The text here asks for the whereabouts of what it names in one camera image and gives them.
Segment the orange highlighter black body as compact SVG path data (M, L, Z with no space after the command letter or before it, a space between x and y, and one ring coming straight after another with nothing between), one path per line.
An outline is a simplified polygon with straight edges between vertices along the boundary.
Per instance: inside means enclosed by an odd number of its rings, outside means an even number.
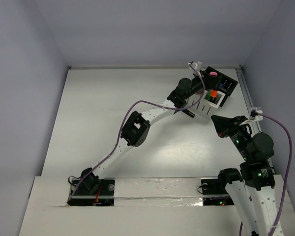
M214 102L217 97L217 91L216 90L211 90L210 92L210 99Z

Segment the green highlighter black body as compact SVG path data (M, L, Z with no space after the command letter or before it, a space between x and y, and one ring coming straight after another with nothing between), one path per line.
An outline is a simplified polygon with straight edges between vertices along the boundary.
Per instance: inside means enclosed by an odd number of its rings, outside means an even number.
M206 100L210 100L210 98L211 98L211 92L209 91L207 94L206 94L206 96L205 96L205 99Z

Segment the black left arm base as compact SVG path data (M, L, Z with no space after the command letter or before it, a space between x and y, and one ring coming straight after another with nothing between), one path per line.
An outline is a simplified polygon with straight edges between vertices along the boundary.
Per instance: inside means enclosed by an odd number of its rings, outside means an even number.
M71 197L78 180L72 181L71 190L67 204L77 207L111 207L114 206L115 179L100 180L93 190L87 190L84 184L81 184L73 197Z

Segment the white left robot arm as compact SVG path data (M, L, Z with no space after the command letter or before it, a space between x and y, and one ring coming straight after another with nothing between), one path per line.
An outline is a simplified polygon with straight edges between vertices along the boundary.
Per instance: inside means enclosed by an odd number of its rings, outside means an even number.
M83 189L88 194L96 193L99 183L106 177L106 170L129 150L142 145L152 125L178 112L194 118L195 113L191 108L200 105L207 96L217 96L223 75L211 67L204 71L193 71L194 78L180 79L177 87L161 104L152 104L153 108L142 113L135 111L133 106L129 108L121 123L114 148L93 168L82 171L76 190Z

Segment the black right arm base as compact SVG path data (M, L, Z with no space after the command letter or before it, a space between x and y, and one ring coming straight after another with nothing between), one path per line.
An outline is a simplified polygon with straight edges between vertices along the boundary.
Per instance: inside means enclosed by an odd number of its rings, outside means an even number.
M198 192L204 196L227 196L228 193L217 178L202 178Z

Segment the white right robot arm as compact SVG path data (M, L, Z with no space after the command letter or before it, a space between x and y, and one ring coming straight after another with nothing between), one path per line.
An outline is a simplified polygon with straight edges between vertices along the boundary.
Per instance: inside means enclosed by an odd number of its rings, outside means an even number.
M216 181L220 192L228 193L248 236L282 236L281 211L276 207L275 179L269 159L274 141L264 132L251 134L245 116L226 118L212 115L217 135L230 138L244 162L239 169L221 170Z

